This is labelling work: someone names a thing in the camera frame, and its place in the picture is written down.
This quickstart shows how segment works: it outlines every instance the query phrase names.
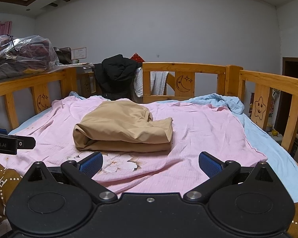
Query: floral print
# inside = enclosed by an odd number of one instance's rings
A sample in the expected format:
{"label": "floral print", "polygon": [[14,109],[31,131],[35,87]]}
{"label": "floral print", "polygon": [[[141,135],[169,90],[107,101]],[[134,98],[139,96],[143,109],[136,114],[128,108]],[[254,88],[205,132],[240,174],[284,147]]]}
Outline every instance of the floral print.
{"label": "floral print", "polygon": [[[79,152],[73,156],[67,157],[67,160],[80,161],[89,156],[92,152]],[[99,173],[114,173],[117,171],[136,171],[141,169],[145,161],[140,161],[139,157],[133,157],[123,152],[102,152],[103,166]]]}

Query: circular pad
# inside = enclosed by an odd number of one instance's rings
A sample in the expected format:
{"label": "circular pad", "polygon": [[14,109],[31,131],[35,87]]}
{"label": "circular pad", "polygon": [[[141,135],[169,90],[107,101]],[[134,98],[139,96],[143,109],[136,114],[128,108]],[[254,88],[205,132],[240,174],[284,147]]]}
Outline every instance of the circular pad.
{"label": "circular pad", "polygon": [[35,235],[61,235],[89,216],[92,201],[85,191],[72,185],[45,182],[16,187],[6,208],[15,229]]}
{"label": "circular pad", "polygon": [[28,201],[28,207],[34,212],[48,214],[58,211],[64,206],[65,198],[58,193],[43,192],[34,195]]}
{"label": "circular pad", "polygon": [[219,224],[238,234],[269,235],[288,228],[292,205],[268,188],[256,190],[239,184],[216,191],[208,209]]}
{"label": "circular pad", "polygon": [[245,193],[235,200],[236,206],[250,214],[262,214],[269,211],[273,203],[270,198],[260,193]]}

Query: wooden bed frame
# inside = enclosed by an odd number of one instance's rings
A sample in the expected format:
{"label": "wooden bed frame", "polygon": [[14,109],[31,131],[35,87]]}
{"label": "wooden bed frame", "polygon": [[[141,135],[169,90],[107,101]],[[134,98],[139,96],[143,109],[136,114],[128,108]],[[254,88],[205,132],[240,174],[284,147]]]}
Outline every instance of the wooden bed frame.
{"label": "wooden bed frame", "polygon": [[[167,84],[174,90],[174,96],[166,95],[166,93],[162,96],[151,95],[151,71],[175,72],[174,76],[169,73],[166,80]],[[221,95],[238,96],[242,102],[244,100],[245,81],[254,82],[254,107],[251,120],[263,130],[266,129],[268,121],[268,106],[271,101],[272,89],[275,88],[292,94],[289,118],[281,144],[285,150],[290,152],[298,129],[298,79],[277,74],[245,71],[242,67],[234,65],[148,62],[143,63],[144,103],[163,100],[182,101],[194,97],[195,73],[217,74],[216,92]],[[64,98],[68,96],[70,91],[77,92],[78,80],[80,80],[80,95],[89,97],[99,93],[93,73],[76,75],[75,68],[49,74],[27,75],[0,82],[0,96],[4,96],[11,128],[15,129],[19,126],[12,92],[30,87],[35,113],[38,114],[51,106],[47,86],[49,82],[61,82],[61,92]]]}

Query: yellow fruit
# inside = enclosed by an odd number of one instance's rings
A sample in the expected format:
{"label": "yellow fruit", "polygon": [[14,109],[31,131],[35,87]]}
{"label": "yellow fruit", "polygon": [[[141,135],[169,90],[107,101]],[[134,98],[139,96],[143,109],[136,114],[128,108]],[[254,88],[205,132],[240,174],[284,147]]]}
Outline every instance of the yellow fruit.
{"label": "yellow fruit", "polygon": [[273,136],[277,136],[277,135],[278,135],[278,131],[276,131],[276,130],[272,130],[272,131],[271,131],[271,134],[272,134]]}

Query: blue sheet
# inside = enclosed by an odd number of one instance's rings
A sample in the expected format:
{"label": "blue sheet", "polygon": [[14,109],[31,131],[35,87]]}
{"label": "blue sheet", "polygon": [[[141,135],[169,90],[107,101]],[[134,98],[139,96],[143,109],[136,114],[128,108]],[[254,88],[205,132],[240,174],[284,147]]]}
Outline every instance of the blue sheet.
{"label": "blue sheet", "polygon": [[[80,99],[77,93],[71,92],[70,95]],[[159,103],[170,103],[172,100],[160,101]],[[244,127],[246,138],[250,145],[263,152],[268,157],[268,163],[273,168],[279,179],[282,181],[294,202],[298,202],[298,166],[289,153],[284,150],[277,142],[275,142],[266,132],[254,124],[244,113],[244,105],[237,97],[221,96],[218,94],[210,94],[199,96],[186,100],[193,104],[207,105],[212,104],[215,107],[227,106],[241,122]],[[36,116],[25,121],[10,134],[16,133],[34,121],[48,113],[51,108],[37,114]]]}

